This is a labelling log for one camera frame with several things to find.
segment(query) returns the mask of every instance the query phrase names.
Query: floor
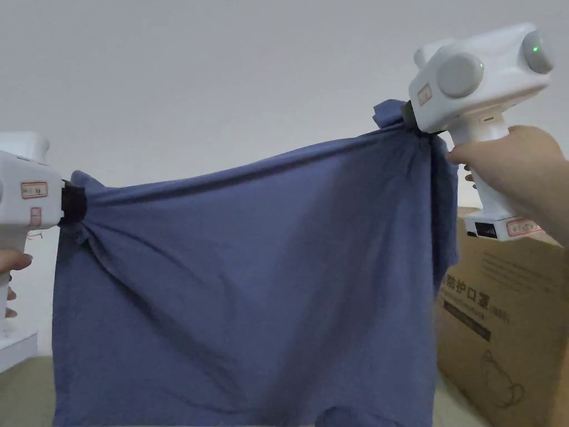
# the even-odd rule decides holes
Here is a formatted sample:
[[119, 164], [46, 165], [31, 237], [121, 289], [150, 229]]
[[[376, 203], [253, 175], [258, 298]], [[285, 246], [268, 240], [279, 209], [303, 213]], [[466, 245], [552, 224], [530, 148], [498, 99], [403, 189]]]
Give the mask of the floor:
[[[0, 375], [0, 427], [51, 427], [51, 358], [35, 358]], [[437, 386], [434, 427], [490, 427], [445, 379]]]

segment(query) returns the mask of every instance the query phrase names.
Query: white wall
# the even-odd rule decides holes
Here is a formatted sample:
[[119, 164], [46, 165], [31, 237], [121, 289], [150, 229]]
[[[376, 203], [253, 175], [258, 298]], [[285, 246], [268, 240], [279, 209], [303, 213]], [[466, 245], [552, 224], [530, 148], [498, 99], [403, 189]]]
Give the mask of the white wall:
[[[569, 154], [566, 0], [3, 0], [0, 130], [46, 135], [64, 176], [199, 175], [373, 130], [374, 104], [407, 98], [420, 45], [526, 20], [553, 38], [558, 69], [508, 117]], [[43, 236], [14, 306], [49, 352], [57, 230]]]

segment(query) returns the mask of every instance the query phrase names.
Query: round gray button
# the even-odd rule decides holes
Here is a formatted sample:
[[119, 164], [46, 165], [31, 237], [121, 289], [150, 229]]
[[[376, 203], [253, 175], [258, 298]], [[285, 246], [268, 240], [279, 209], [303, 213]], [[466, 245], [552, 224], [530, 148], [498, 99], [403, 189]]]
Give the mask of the round gray button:
[[474, 92], [484, 76], [484, 65], [472, 54], [461, 52], [447, 58], [437, 71], [440, 90], [450, 98], [464, 98]]
[[527, 34], [522, 42], [523, 55], [530, 68], [539, 74], [549, 73], [555, 66], [547, 37], [539, 30]]

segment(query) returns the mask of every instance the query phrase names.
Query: blue cloth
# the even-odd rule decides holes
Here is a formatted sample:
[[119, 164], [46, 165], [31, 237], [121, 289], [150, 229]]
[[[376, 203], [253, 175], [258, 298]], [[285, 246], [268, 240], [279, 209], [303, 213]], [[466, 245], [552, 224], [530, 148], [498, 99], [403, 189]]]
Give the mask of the blue cloth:
[[89, 208], [60, 235], [55, 426], [430, 426], [456, 169], [401, 105], [197, 178], [74, 173]]

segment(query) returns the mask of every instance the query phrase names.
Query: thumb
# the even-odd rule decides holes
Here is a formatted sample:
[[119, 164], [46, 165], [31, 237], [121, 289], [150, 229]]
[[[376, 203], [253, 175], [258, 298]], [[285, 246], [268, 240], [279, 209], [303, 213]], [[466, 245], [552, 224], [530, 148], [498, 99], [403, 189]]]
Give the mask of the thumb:
[[0, 273], [23, 270], [32, 263], [32, 257], [15, 249], [0, 251]]
[[447, 160], [455, 165], [470, 164], [470, 149], [469, 144], [459, 145], [454, 147], [450, 153], [447, 154]]

